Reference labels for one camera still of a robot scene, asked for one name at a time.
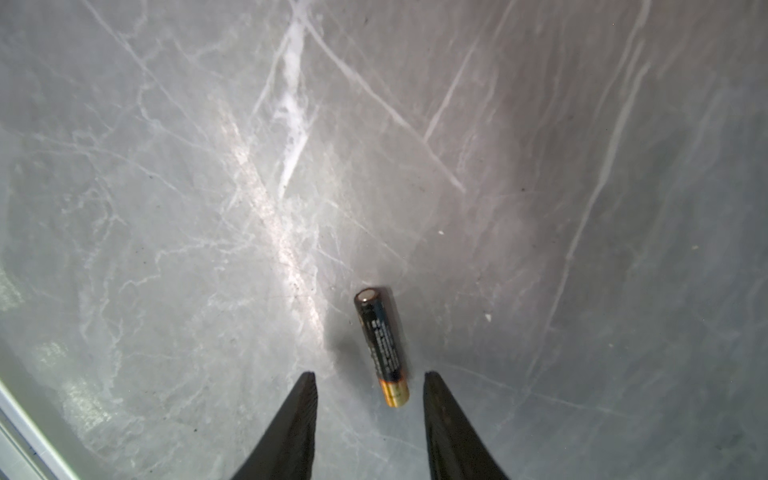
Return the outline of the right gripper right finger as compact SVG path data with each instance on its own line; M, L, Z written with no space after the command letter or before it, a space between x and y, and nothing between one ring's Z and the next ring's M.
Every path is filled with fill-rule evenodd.
M508 479L436 371L425 373L423 405L432 479Z

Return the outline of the small battery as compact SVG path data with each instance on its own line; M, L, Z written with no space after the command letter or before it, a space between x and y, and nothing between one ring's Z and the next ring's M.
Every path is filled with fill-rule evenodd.
M364 288L354 296L354 305L385 402L400 408L410 393L381 290Z

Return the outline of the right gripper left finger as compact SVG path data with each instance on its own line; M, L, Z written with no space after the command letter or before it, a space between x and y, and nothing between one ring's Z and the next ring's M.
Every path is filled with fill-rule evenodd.
M233 479L310 479L317 407L315 374L307 371L300 375Z

